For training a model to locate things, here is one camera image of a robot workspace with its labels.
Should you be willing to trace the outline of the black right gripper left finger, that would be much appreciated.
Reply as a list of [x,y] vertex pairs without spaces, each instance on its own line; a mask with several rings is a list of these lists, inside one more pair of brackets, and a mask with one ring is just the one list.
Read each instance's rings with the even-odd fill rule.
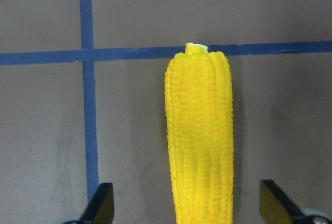
[[81,217],[64,223],[113,223],[114,192],[112,183],[100,183]]

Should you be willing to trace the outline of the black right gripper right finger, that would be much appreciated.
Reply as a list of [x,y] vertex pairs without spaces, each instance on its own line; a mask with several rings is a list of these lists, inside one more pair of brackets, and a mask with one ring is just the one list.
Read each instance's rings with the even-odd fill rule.
[[260,181],[259,211],[264,223],[331,223],[323,212],[300,209],[273,180]]

